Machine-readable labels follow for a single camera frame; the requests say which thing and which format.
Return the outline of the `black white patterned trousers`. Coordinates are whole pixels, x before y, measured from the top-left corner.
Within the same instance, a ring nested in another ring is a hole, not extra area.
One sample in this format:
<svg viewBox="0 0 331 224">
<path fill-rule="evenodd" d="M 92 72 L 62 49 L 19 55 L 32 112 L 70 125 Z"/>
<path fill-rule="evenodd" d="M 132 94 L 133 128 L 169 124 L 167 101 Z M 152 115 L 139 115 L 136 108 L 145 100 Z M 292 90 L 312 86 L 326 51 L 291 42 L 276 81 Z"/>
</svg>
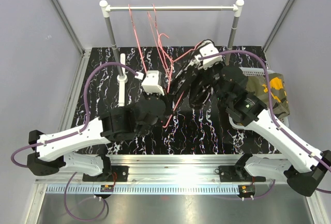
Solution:
<svg viewBox="0 0 331 224">
<path fill-rule="evenodd" d="M 200 54 L 198 49 L 205 44 L 215 43 L 210 39 L 205 39 L 196 48 L 196 50 L 189 52 L 179 61 L 183 62 L 178 73 L 171 80 L 170 92 L 175 96 L 174 105 L 176 105 L 179 97 L 182 95 L 179 101 L 178 107 L 182 104 L 185 97 L 189 97 L 189 106 L 192 109 L 201 109 L 206 105 L 206 102 L 210 99 L 212 94 L 211 84 L 199 84 L 197 77 L 199 71 L 202 70 L 202 60 L 199 58 Z"/>
</svg>

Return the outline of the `pink wire hanger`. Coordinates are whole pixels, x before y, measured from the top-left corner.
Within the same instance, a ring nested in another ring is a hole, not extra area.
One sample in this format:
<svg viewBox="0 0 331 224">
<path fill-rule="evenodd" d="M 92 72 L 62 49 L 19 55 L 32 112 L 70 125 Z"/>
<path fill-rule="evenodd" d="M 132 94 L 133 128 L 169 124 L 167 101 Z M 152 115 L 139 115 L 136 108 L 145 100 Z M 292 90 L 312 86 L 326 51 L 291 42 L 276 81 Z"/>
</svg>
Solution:
<svg viewBox="0 0 331 224">
<path fill-rule="evenodd" d="M 186 53 L 184 53 L 183 55 L 181 55 L 181 56 L 179 56 L 178 58 L 176 58 L 175 60 L 173 60 L 173 58 L 170 57 L 170 56 L 167 54 L 167 52 L 163 49 L 162 42 L 161 42 L 161 36 L 165 36 L 166 38 L 169 38 L 169 37 L 168 37 L 168 35 L 166 35 L 165 33 L 161 33 L 161 34 L 158 33 L 158 45 L 159 45 L 159 48 L 160 48 L 161 51 L 162 51 L 162 55 L 164 56 L 164 60 L 166 60 L 165 57 L 167 57 L 167 58 L 168 58 L 168 61 L 169 61 L 169 63 L 170 63 L 170 69 L 168 69 L 168 70 L 166 71 L 166 73 L 167 73 L 167 75 L 168 75 L 168 86 L 167 86 L 167 88 L 166 88 L 166 93 L 168 94 L 168 93 L 170 92 L 170 85 L 171 85 L 171 80 L 172 80 L 172 72 L 173 72 L 173 68 L 174 68 L 174 62 L 180 60 L 180 59 L 183 58 L 185 55 L 187 55 L 189 52 L 196 50 L 196 48 L 202 43 L 202 41 L 198 42 L 198 43 L 194 46 L 193 49 L 188 50 Z M 178 106 L 178 104 L 179 104 L 179 101 L 180 101 L 181 98 L 182 98 L 182 95 L 183 95 L 183 94 L 181 94 L 181 96 L 179 97 L 179 100 L 177 101 L 177 103 L 176 103 L 176 105 L 175 105 L 175 108 L 173 109 L 173 112 L 176 110 L 176 108 L 177 108 L 177 106 Z M 172 114 L 170 114 L 170 116 L 169 116 L 167 122 L 162 126 L 163 128 L 167 128 L 167 127 L 168 127 L 168 125 L 169 125 L 169 123 L 170 123 L 170 120 L 171 120 L 171 118 L 172 118 L 172 116 L 173 116 L 173 112 L 172 112 Z"/>
<path fill-rule="evenodd" d="M 154 42 L 155 42 L 155 46 L 156 46 L 159 58 L 161 60 L 162 66 L 163 66 L 164 71 L 165 71 L 165 74 L 167 76 L 169 76 L 170 71 L 169 71 L 168 65 L 165 61 L 165 56 L 163 55 L 163 52 L 161 51 L 161 47 L 160 47 L 160 44 L 159 44 L 159 41 L 158 41 L 159 32 L 158 32 L 158 26 L 157 26 L 156 9 L 155 9 L 154 5 L 152 5 L 152 7 L 153 7 L 154 17 L 152 17 L 150 11 L 147 11 L 147 16 L 148 16 L 149 24 L 150 24 L 150 27 L 151 27 L 151 30 L 152 30 L 152 35 L 153 35 L 153 39 L 154 39 Z"/>
<path fill-rule="evenodd" d="M 143 53 L 142 53 L 142 50 L 141 50 L 139 38 L 138 38 L 138 35 L 137 35 L 137 30 L 136 30 L 136 27 L 135 27 L 135 24 L 134 24 L 132 11 L 131 11 L 131 7 L 130 7 L 129 4 L 128 4 L 128 11 L 129 11 L 129 15 L 130 15 L 130 19 L 131 19 L 131 24 L 132 24 L 132 28 L 133 28 L 133 33 L 134 33 L 134 36 L 135 36 L 135 39 L 136 39 L 136 43 L 137 43 L 137 47 L 138 47 L 138 51 L 139 51 L 141 63 L 142 63 L 144 72 L 147 73 L 147 68 L 146 68 L 146 65 L 145 65 L 144 56 L 143 56 Z"/>
</svg>

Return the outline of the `camouflage olive yellow trousers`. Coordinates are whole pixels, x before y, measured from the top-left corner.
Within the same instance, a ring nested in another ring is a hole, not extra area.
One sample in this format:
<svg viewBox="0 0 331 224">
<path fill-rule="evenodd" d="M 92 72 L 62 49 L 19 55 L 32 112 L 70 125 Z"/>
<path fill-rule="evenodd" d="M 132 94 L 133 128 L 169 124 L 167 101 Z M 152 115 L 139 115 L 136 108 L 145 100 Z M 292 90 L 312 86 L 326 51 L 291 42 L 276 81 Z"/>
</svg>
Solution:
<svg viewBox="0 0 331 224">
<path fill-rule="evenodd" d="M 287 93 L 285 91 L 284 77 L 280 73 L 269 74 L 269 85 L 272 96 L 272 107 L 274 115 L 280 120 L 290 114 Z M 268 88 L 265 77 L 249 76 L 246 90 L 254 93 L 267 106 Z"/>
</svg>

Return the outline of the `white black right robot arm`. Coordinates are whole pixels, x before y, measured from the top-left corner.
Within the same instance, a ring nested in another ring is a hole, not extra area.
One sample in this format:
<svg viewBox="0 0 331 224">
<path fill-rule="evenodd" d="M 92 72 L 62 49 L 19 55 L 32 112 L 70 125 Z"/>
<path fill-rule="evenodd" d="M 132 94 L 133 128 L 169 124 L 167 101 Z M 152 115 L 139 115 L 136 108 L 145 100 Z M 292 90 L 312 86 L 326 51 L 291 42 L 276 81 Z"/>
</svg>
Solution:
<svg viewBox="0 0 331 224">
<path fill-rule="evenodd" d="M 239 67 L 217 63 L 199 67 L 199 73 L 236 127 L 256 132 L 285 156 L 281 160 L 244 154 L 234 165 L 235 176 L 241 181 L 250 177 L 286 181 L 298 194 L 312 196 L 330 169 L 330 151 L 312 147 L 282 125 L 272 108 L 246 89 L 249 78 Z"/>
</svg>

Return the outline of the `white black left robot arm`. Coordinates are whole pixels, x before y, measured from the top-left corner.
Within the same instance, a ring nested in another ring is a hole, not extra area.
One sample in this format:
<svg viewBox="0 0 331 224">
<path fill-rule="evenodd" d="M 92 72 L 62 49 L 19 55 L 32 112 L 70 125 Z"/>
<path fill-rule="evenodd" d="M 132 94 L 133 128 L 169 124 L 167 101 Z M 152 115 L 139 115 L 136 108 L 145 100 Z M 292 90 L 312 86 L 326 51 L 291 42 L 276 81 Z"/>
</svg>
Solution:
<svg viewBox="0 0 331 224">
<path fill-rule="evenodd" d="M 27 157 L 27 167 L 36 176 L 52 175 L 60 169 L 83 173 L 97 181 L 112 175 L 111 162 L 105 154 L 95 157 L 76 154 L 87 146 L 133 140 L 165 123 L 174 96 L 157 94 L 142 96 L 139 101 L 117 107 L 88 122 L 54 134 L 38 130 L 29 133 L 34 152 Z"/>
</svg>

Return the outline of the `white plastic laundry basket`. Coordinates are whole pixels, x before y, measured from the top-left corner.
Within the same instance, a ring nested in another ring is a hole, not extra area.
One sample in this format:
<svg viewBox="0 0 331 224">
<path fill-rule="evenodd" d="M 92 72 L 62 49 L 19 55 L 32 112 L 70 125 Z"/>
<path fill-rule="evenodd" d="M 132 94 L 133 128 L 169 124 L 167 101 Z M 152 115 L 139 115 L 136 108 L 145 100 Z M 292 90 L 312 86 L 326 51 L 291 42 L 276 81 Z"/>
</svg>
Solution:
<svg viewBox="0 0 331 224">
<path fill-rule="evenodd" d="M 245 76 L 262 76 L 262 77 L 265 77 L 265 71 L 262 68 L 240 67 L 240 69 L 242 70 L 242 72 Z M 288 117 L 284 117 L 284 118 L 280 119 L 280 121 L 285 126 L 287 126 L 288 128 L 290 127 Z M 238 123 L 235 123 L 230 116 L 229 116 L 229 122 L 230 122 L 231 126 L 234 129 L 247 130 L 246 127 L 244 127 L 242 125 L 239 125 Z"/>
</svg>

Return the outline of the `white metal clothes rack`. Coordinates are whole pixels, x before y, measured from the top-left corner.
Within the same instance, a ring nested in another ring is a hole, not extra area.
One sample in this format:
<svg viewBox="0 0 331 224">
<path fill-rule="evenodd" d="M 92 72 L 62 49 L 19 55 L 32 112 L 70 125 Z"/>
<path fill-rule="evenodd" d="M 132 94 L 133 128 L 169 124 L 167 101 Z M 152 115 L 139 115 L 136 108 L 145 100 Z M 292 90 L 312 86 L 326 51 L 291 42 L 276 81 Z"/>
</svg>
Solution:
<svg viewBox="0 0 331 224">
<path fill-rule="evenodd" d="M 117 80 L 119 82 L 119 106 L 122 107 L 125 104 L 125 96 L 124 96 L 124 89 L 125 84 L 127 83 L 127 76 L 125 75 L 125 72 L 123 69 L 127 69 L 124 67 L 125 64 L 122 64 L 121 62 L 125 63 L 125 57 L 121 60 L 121 56 L 119 54 L 113 28 L 111 24 L 110 19 L 110 13 L 114 11 L 128 11 L 128 7 L 114 7 L 108 4 L 106 0 L 101 0 L 99 2 L 99 6 L 101 7 L 102 14 L 104 17 L 104 20 L 106 22 L 108 34 L 111 41 L 111 48 L 113 50 L 114 58 L 115 58 L 115 66 L 118 70 L 118 77 Z M 229 36 L 229 42 L 227 49 L 230 50 L 232 48 L 234 37 L 239 21 L 239 17 L 241 16 L 242 9 L 244 6 L 244 0 L 237 0 L 236 3 L 233 6 L 157 6 L 155 7 L 156 11 L 233 11 L 234 12 L 234 18 L 233 23 L 231 27 L 231 32 Z M 153 10 L 153 7 L 151 6 L 133 6 L 131 7 L 131 11 L 148 11 Z"/>
</svg>

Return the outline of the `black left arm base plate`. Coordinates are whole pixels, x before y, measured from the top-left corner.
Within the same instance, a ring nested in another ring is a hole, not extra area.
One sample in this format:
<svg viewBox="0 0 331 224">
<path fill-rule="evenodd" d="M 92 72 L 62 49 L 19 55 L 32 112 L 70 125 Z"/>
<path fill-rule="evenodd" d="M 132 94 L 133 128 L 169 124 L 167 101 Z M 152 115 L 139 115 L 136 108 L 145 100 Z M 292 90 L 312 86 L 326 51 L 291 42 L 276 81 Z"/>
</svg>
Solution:
<svg viewBox="0 0 331 224">
<path fill-rule="evenodd" d="M 84 182 L 127 182 L 129 174 L 128 166 L 111 166 L 97 176 L 83 174 L 82 181 Z"/>
</svg>

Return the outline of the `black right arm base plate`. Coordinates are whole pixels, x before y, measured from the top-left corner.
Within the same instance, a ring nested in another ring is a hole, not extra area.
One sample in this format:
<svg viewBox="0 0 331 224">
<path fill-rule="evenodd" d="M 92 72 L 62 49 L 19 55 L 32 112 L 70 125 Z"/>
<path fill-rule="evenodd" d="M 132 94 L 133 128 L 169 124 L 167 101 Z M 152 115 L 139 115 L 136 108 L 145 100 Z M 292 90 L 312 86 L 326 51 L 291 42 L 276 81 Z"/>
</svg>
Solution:
<svg viewBox="0 0 331 224">
<path fill-rule="evenodd" d="M 265 182 L 262 176 L 251 176 L 244 168 L 237 166 L 219 166 L 214 172 L 219 176 L 221 182 Z"/>
</svg>

